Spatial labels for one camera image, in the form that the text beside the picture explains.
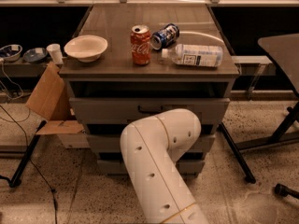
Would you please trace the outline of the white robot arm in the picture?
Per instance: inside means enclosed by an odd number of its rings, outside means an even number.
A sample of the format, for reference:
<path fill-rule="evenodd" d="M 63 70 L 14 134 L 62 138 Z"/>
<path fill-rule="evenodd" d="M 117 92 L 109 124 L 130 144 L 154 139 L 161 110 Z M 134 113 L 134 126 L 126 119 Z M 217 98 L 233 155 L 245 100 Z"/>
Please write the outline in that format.
<path fill-rule="evenodd" d="M 173 109 L 136 120 L 121 133 L 121 154 L 148 224 L 208 224 L 176 162 L 197 141 L 199 118 Z"/>

